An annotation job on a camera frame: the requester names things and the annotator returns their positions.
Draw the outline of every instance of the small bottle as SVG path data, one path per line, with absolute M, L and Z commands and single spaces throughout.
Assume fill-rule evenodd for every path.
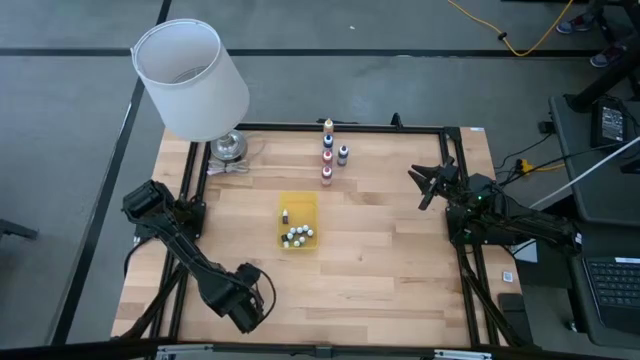
M 331 119 L 327 119 L 324 122 L 324 133 L 333 134 L 333 121 L 331 121 Z
M 348 156 L 349 156 L 349 148 L 346 147 L 345 145 L 342 145 L 340 147 L 340 150 L 338 150 L 338 166 L 347 165 Z
M 324 145 L 324 148 L 322 150 L 322 152 L 326 152 L 326 151 L 331 151 L 331 153 L 333 153 L 333 135 L 331 134 L 327 134 L 324 136 L 324 138 L 322 139 L 322 143 Z
M 322 153 L 322 163 L 325 166 L 333 165 L 333 153 L 329 150 Z
M 325 166 L 322 168 L 322 185 L 324 186 L 329 186 L 331 185 L 331 168 L 328 166 Z

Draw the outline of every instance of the wooden tabletop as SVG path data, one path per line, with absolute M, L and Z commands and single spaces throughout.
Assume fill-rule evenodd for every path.
M 461 131 L 469 174 L 493 176 L 484 131 Z M 407 175 L 411 164 L 441 163 L 438 137 L 336 133 L 335 138 L 337 146 L 346 144 L 351 151 L 346 167 L 334 166 L 330 187 L 321 185 L 322 135 L 317 132 L 251 132 L 250 172 L 209 177 L 206 223 L 198 246 L 227 270 L 251 262 L 266 271 L 278 301 L 265 322 L 242 335 L 228 317 L 220 319 L 202 302 L 190 278 L 180 340 L 469 345 L 456 254 L 445 224 L 446 201 L 435 198 L 427 211 L 419 211 L 420 192 Z M 188 147 L 168 132 L 160 146 L 153 179 L 174 194 Z M 452 144 L 450 149 L 455 154 Z M 318 249 L 278 249 L 275 229 L 282 191 L 318 192 Z M 520 293 L 511 257 L 497 246 L 483 250 L 494 301 L 498 293 Z M 113 335 L 126 331 L 156 294 L 165 253 L 162 243 L 154 241 L 133 256 Z M 513 283 L 502 281 L 503 271 L 513 273 Z M 268 306 L 271 294 L 264 280 L 260 289 Z M 486 341 L 482 307 L 475 302 Z M 172 308 L 170 300 L 163 334 Z

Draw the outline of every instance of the lamp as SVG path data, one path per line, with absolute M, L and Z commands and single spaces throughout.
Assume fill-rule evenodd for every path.
M 190 141 L 212 141 L 212 155 L 225 162 L 246 154 L 247 142 L 234 127 L 249 108 L 249 89 L 211 26 L 168 21 L 147 31 L 131 52 L 169 130 Z

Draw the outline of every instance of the floor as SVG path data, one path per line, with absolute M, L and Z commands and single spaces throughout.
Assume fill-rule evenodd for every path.
M 161 0 L 21 0 L 0 11 L 0 48 L 129 48 L 155 24 Z M 460 0 L 499 24 L 518 48 L 533 44 L 561 4 Z M 576 5 L 570 14 L 577 14 Z M 610 21 L 624 23 L 620 9 Z M 228 49 L 502 50 L 495 34 L 444 0 L 173 0 L 168 18 L 209 22 Z M 597 31 L 552 34 L 543 49 L 599 49 Z M 547 98 L 576 93 L 601 72 L 586 58 L 235 57 L 251 91 L 246 121 L 337 120 L 486 129 L 494 164 L 540 139 Z M 46 343 L 79 239 L 125 116 L 136 77 L 128 57 L 0 56 L 0 218 L 37 228 L 39 239 L 0 242 L 0 348 Z M 628 84 L 614 91 L 628 96 Z M 145 95 L 101 233 L 70 341 L 107 339 L 133 226 L 120 199 L 148 179 L 163 126 Z M 560 154 L 555 139 L 526 154 Z M 567 181 L 563 171 L 514 183 L 523 204 Z M 524 287 L 536 344 L 621 358 L 640 352 L 597 347 L 562 327 L 566 295 Z M 247 358 L 247 355 L 219 355 Z M 264 359 L 280 359 L 264 356 Z

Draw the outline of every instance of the yellow container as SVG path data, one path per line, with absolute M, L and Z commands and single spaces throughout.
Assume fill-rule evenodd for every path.
M 289 224 L 282 223 L 282 212 L 287 209 L 289 213 Z M 313 236 L 309 237 L 306 233 L 296 233 L 294 238 L 289 241 L 289 247 L 285 248 L 282 243 L 282 235 L 289 233 L 292 227 L 298 228 L 308 225 L 313 230 Z M 280 209 L 278 212 L 278 233 L 276 241 L 278 247 L 284 250 L 312 250 L 318 247 L 318 237 L 320 229 L 318 228 L 318 195 L 315 192 L 288 191 L 280 193 Z M 300 247 L 293 246 L 293 242 L 300 236 L 304 236 L 305 243 Z

